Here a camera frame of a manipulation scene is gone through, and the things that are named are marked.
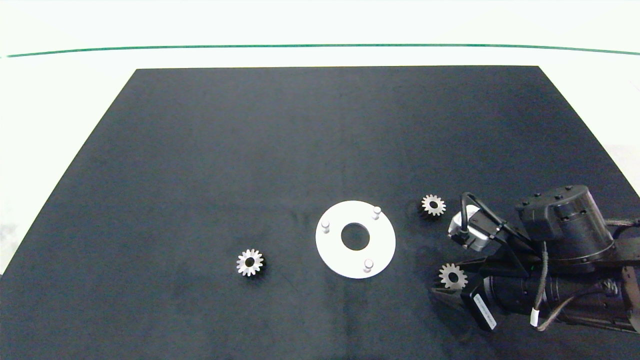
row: black cable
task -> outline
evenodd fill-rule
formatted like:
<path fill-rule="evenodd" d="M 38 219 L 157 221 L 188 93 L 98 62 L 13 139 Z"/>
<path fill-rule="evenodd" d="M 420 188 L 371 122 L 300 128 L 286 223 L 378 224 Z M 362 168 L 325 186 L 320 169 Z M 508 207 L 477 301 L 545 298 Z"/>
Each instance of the black cable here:
<path fill-rule="evenodd" d="M 504 221 L 498 215 L 496 215 L 487 205 L 485 205 L 480 199 L 478 199 L 474 194 L 472 194 L 470 192 L 464 192 L 464 193 L 462 193 L 460 195 L 460 215 L 462 216 L 462 221 L 461 221 L 461 224 L 460 224 L 460 231 L 463 233 L 463 236 L 465 238 L 468 238 L 468 232 L 469 232 L 469 228 L 468 228 L 469 227 L 469 225 L 468 225 L 469 219 L 468 219 L 468 216 L 467 216 L 467 199 L 470 199 L 476 205 L 478 205 L 478 208 L 483 210 L 490 219 L 492 219 L 497 224 L 501 225 L 502 228 L 505 229 L 507 232 L 511 233 L 512 235 L 516 236 L 517 238 L 520 238 L 525 243 L 529 243 L 530 242 L 530 239 L 528 239 L 523 234 L 520 234 L 515 229 L 512 229 L 511 226 L 509 226 L 506 223 L 506 221 Z"/>

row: white label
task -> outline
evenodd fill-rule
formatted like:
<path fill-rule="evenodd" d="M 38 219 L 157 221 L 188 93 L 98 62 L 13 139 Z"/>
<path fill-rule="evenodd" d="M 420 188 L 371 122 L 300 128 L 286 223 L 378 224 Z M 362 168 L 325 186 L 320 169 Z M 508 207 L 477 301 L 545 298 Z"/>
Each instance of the white label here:
<path fill-rule="evenodd" d="M 486 320 L 487 324 L 489 324 L 489 327 L 491 328 L 491 330 L 493 330 L 493 328 L 496 325 L 498 325 L 498 323 L 495 322 L 493 315 L 491 315 L 491 311 L 489 311 L 487 306 L 484 304 L 484 300 L 482 299 L 482 296 L 480 296 L 480 294 L 476 294 L 474 296 L 474 302 L 476 303 L 476 305 L 478 305 L 478 309 L 480 309 L 480 313 L 482 314 L 482 316 L 484 316 L 484 319 Z"/>

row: black table surface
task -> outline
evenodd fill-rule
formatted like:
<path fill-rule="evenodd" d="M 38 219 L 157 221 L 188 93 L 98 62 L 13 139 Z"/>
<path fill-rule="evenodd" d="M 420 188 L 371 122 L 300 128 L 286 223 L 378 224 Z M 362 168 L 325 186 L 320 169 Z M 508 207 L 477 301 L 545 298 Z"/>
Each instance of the black table surface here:
<path fill-rule="evenodd" d="M 0 280 L 3 359 L 638 358 L 633 334 L 522 315 L 488 334 L 429 294 L 478 255 L 446 237 L 461 192 L 517 223 L 519 198 L 566 184 L 605 217 L 640 205 L 537 67 L 137 70 Z M 344 200 L 396 231 L 369 279 L 316 249 Z M 236 272 L 246 249 L 259 278 Z"/>

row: white circular plate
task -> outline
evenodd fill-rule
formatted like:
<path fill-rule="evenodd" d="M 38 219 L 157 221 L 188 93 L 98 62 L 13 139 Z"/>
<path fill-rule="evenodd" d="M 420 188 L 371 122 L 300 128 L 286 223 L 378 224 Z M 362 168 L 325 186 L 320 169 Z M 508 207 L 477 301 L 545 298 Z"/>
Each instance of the white circular plate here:
<path fill-rule="evenodd" d="M 342 230 L 349 224 L 362 225 L 369 232 L 369 244 L 364 249 L 351 250 L 342 242 Z M 344 201 L 330 207 L 318 221 L 316 246 L 331 270 L 352 279 L 364 279 L 389 265 L 396 252 L 396 234 L 379 207 Z"/>

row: spur gear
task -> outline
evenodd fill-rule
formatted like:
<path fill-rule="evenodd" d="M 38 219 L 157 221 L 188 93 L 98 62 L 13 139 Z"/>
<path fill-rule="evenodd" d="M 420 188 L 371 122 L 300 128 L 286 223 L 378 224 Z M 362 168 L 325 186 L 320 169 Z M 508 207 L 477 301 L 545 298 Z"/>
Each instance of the spur gear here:
<path fill-rule="evenodd" d="M 264 261 L 262 254 L 255 249 L 243 251 L 242 255 L 238 255 L 238 259 L 236 268 L 238 273 L 243 276 L 255 275 L 256 272 L 260 271 Z"/>
<path fill-rule="evenodd" d="M 457 280 L 453 281 L 450 277 L 451 274 L 454 274 L 454 278 L 457 278 Z M 460 269 L 460 266 L 455 264 L 442 265 L 440 275 L 438 276 L 441 279 L 440 282 L 443 283 L 447 289 L 462 290 L 468 283 L 465 272 Z"/>
<path fill-rule="evenodd" d="M 439 217 L 447 210 L 446 207 L 447 205 L 444 201 L 436 195 L 429 194 L 422 198 L 421 210 L 423 215 Z"/>

